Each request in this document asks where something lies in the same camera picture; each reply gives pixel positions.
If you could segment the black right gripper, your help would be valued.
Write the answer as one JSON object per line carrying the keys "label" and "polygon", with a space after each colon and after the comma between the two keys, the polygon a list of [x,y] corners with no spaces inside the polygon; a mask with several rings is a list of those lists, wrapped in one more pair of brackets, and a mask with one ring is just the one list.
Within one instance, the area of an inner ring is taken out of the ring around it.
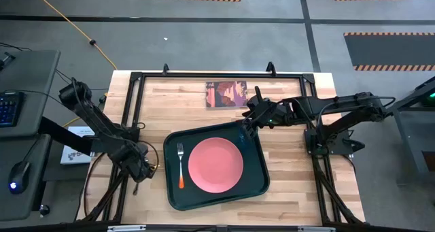
{"label": "black right gripper", "polygon": [[288,103],[277,103],[270,99],[263,99],[258,86],[254,87],[256,96],[246,104],[249,110],[242,115],[242,129],[246,136],[254,138],[258,134],[258,127],[290,126],[291,108]]}

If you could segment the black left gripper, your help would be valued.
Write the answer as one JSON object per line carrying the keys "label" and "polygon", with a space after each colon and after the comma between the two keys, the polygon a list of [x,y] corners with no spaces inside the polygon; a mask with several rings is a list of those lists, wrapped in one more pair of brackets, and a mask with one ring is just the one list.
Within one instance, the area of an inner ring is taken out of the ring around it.
{"label": "black left gripper", "polygon": [[113,152],[113,162],[121,169],[127,170],[129,176],[136,182],[133,195],[137,195],[139,183],[153,178],[158,169],[158,163],[146,161],[147,147],[142,148],[132,141],[123,141]]}

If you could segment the dark green tray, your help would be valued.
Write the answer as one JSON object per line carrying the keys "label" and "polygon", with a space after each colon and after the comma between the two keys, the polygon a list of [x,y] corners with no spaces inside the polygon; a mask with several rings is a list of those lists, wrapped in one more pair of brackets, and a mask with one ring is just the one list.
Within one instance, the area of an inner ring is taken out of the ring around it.
{"label": "dark green tray", "polygon": [[[258,137],[245,139],[239,130],[240,121],[211,125],[197,129],[178,131],[164,141],[164,166],[169,203],[176,210],[191,210],[238,199],[246,199],[265,193],[270,184],[266,161]],[[231,141],[243,157],[243,173],[239,182],[224,193],[208,193],[197,187],[188,173],[188,158],[193,148],[210,137]],[[177,144],[182,143],[184,188],[179,188],[179,157]]]}

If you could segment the pink round plate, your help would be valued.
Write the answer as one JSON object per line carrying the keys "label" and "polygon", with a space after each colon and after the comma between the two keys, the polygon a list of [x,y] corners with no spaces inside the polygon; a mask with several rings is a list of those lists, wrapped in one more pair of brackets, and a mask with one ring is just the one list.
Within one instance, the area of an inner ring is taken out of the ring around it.
{"label": "pink round plate", "polygon": [[241,151],[221,137],[201,141],[188,158],[191,180],[208,193],[224,193],[233,188],[241,179],[243,168]]}

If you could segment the book with colourful landscape cover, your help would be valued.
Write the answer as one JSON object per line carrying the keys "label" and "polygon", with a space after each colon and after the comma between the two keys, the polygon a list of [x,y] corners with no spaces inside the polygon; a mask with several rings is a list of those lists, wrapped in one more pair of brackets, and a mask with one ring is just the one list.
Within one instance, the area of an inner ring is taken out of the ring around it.
{"label": "book with colourful landscape cover", "polygon": [[246,81],[215,81],[206,82],[206,106],[244,107],[247,103]]}

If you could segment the black flat bar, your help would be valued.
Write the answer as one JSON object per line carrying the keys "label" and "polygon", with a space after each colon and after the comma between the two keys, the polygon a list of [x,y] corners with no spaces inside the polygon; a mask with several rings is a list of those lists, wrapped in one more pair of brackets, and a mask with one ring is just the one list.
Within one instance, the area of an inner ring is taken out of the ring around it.
{"label": "black flat bar", "polygon": [[48,134],[54,141],[63,145],[72,146],[73,144],[82,142],[84,145],[82,147],[83,153],[91,153],[92,141],[90,139],[78,137],[48,118],[41,118],[38,133]]}

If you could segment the black computer mouse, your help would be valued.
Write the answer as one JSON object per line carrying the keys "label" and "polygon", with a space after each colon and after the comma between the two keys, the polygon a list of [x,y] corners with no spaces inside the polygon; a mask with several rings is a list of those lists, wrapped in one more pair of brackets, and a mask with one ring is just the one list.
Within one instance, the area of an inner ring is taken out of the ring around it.
{"label": "black computer mouse", "polygon": [[8,177],[8,188],[11,194],[21,194],[26,190],[29,183],[30,168],[31,164],[28,161],[18,162],[11,168]]}

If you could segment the grey desk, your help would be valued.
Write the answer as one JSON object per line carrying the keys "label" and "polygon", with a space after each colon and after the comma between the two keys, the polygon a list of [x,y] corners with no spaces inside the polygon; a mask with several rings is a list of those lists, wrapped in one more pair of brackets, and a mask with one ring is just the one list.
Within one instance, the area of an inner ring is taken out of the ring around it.
{"label": "grey desk", "polygon": [[[38,133],[48,93],[60,58],[56,50],[12,52],[14,59],[0,71],[0,93],[22,91],[18,122],[0,127],[0,222],[23,220],[31,214],[46,166],[51,137]],[[28,185],[20,194],[10,192],[12,167],[30,163]]]}

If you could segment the black backlit keyboard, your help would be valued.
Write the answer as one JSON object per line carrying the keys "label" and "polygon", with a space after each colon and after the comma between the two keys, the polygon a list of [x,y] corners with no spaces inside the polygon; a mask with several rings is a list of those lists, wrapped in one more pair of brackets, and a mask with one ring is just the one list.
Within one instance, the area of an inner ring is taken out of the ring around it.
{"label": "black backlit keyboard", "polygon": [[0,128],[15,127],[24,103],[23,92],[0,93]]}

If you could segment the black metal table frame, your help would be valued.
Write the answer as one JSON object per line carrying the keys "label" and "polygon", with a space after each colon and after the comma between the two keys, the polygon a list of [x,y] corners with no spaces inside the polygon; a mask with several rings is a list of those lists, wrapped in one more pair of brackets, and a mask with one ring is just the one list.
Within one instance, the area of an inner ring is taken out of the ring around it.
{"label": "black metal table frame", "polygon": [[[120,122],[133,71],[114,71],[109,85],[104,113]],[[276,127],[259,132],[271,182],[262,195],[211,205],[188,211],[178,211],[169,204],[163,161],[163,142],[175,131],[230,122],[241,118],[241,109],[206,109],[205,82],[225,81],[229,71],[200,71],[204,78],[147,78],[139,115],[145,123],[140,139],[151,143],[158,152],[160,166],[155,176],[139,185],[129,179],[122,215],[123,224],[171,225],[320,225],[313,166],[305,150],[303,131],[306,127]],[[272,78],[266,72],[253,72],[264,78],[246,78],[249,97],[259,86],[263,97],[273,101],[301,95],[297,79]],[[331,156],[332,174],[337,193],[353,214],[364,221],[364,212],[353,167],[341,156]],[[111,162],[105,156],[96,165],[89,179],[86,201],[90,211],[108,187]]]}

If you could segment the silver metal bracket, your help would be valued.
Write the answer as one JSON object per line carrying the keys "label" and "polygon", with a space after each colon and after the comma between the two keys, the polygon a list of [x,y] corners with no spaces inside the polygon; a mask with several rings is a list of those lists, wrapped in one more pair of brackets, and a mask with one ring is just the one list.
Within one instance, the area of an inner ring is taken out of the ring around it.
{"label": "silver metal bracket", "polygon": [[299,226],[298,232],[336,232],[332,227]]}
{"label": "silver metal bracket", "polygon": [[109,226],[107,232],[144,232],[146,225],[116,225]]}

